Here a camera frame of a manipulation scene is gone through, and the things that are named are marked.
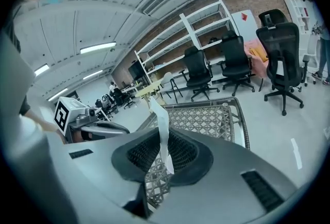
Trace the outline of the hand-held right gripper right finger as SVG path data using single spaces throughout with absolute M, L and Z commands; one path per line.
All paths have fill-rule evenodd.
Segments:
M 172 129 L 169 148 L 189 163 L 170 178 L 153 223 L 248 223 L 261 220 L 297 190 L 274 166 L 241 145 Z

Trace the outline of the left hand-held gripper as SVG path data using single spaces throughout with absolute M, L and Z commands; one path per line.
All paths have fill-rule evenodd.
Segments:
M 103 115 L 106 121 L 98 118 Z M 81 130 L 85 141 L 96 141 L 130 134 L 130 131 L 110 119 L 102 108 L 91 108 L 77 99 L 59 97 L 56 105 L 54 122 L 63 134 L 66 143 L 74 143 L 74 132 Z

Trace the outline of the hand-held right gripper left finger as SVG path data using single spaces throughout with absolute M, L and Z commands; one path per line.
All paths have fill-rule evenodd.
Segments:
M 55 171 L 77 223 L 161 223 L 151 215 L 145 192 L 150 151 L 159 143 L 156 129 L 92 142 L 64 145 L 48 135 Z

